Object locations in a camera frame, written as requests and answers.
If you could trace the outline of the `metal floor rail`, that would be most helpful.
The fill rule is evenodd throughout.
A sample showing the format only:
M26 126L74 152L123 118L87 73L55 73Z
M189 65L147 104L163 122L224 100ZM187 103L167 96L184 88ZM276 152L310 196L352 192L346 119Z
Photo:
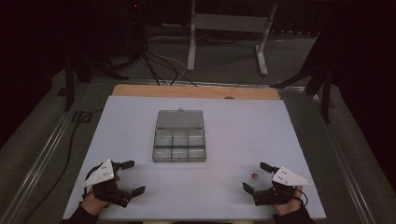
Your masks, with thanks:
M77 86L69 109L58 90L51 90L0 150L0 224L17 222L88 88Z
M367 202L361 192L361 188L353 175L350 166L347 162L347 158L345 157L343 150L341 149L336 136L332 132L332 127L329 123L327 123L321 115L320 109L321 104L320 100L316 95L308 96L311 105L313 106L316 116L319 119L319 122L324 130L327 139L330 142L331 149L335 158L335 162L337 164L340 175L343 178L343 181L346 185L346 189L348 191L349 197L353 202L355 209L360 217L361 224L377 224L375 218L369 209Z

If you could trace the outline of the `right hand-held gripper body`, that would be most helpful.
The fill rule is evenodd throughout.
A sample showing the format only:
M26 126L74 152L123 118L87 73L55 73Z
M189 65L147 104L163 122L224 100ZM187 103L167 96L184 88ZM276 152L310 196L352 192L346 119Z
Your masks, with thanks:
M266 190L255 190L254 203L259 205L273 205L288 203L294 196L297 186L312 185L313 181L308 180L285 167L275 167L272 173L273 186Z

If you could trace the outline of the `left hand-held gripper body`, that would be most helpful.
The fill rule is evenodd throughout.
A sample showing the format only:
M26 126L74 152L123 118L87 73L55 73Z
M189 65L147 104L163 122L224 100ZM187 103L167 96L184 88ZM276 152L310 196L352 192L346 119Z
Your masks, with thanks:
M85 198L89 193L88 188L93 188L97 199L112 204L126 207L132 199L131 192L121 190L116 185L116 174L120 169L121 162L114 162L107 159L100 165L93 167L87 174L82 187Z

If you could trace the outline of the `white table sheet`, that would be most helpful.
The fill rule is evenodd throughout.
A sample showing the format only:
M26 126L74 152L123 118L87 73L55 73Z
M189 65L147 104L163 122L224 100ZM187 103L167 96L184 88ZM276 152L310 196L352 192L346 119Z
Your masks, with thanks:
M152 148L158 113L180 108L203 111L206 161L156 163ZM78 206L86 174L107 159L133 160L134 168L119 173L119 186L145 186L146 191L125 208L109 206L102 220L265 220L273 208L255 205L243 190L243 183L256 190L271 187L261 162L311 176L280 100L109 97L64 211L67 217ZM251 179L250 171L259 178Z

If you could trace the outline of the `clear plastic compartment box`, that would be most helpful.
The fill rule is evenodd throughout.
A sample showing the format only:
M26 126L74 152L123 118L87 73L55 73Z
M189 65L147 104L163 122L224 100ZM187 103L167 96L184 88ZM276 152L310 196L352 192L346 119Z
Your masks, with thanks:
M160 110L152 159L158 163L205 162L205 125L202 110Z

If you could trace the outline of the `black stand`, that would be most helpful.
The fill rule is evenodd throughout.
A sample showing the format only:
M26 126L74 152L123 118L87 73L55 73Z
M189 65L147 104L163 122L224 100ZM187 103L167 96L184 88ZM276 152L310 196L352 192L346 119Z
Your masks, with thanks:
M114 79L127 80L127 77L119 75L84 53L66 53L64 61L65 87L59 91L59 94L65 97L65 111L69 111L75 102L75 77L82 82L91 81L92 76L88 72L89 65Z
M304 88L308 95L317 94L322 89L320 114L329 123L329 106L332 81L332 41L321 31L316 38L314 45L306 56L300 71L293 77L272 84L271 88L284 89L289 85L310 77Z

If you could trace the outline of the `white metal stand frame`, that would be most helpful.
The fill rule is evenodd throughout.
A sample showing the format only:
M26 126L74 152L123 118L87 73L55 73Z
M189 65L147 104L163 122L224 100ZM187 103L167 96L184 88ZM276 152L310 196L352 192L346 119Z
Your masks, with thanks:
M255 54L259 66L259 73L264 77L268 75L267 61L264 56L264 48L272 28L278 3L272 3L269 14L265 17L236 16L222 14L207 14L196 12L196 0L191 0L191 32L190 47L187 60L187 70L195 68L197 29L233 32L261 33L262 40L255 46Z

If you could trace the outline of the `dark equipment rack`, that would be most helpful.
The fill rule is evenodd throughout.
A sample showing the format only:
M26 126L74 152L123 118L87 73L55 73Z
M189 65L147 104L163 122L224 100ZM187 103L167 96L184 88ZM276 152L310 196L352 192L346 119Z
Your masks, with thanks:
M145 47L146 24L143 15L143 0L124 0L127 22L127 54L128 58L136 61Z

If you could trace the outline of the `person's left hand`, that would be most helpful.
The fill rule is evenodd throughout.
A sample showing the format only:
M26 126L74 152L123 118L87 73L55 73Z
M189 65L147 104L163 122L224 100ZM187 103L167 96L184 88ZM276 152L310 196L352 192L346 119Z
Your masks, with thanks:
M110 206L110 203L97 199L94 195L93 188L90 188L89 193L86 195L80 206L89 214L98 216L103 209Z

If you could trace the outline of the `person's right hand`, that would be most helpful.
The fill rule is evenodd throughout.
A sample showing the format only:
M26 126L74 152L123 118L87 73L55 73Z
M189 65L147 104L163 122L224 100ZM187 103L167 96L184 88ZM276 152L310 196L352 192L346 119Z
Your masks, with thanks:
M299 210L303 204L301 200L302 192L303 192L303 187L297 186L294 190L293 198L288 203L274 205L276 213L279 216L285 216L286 214Z

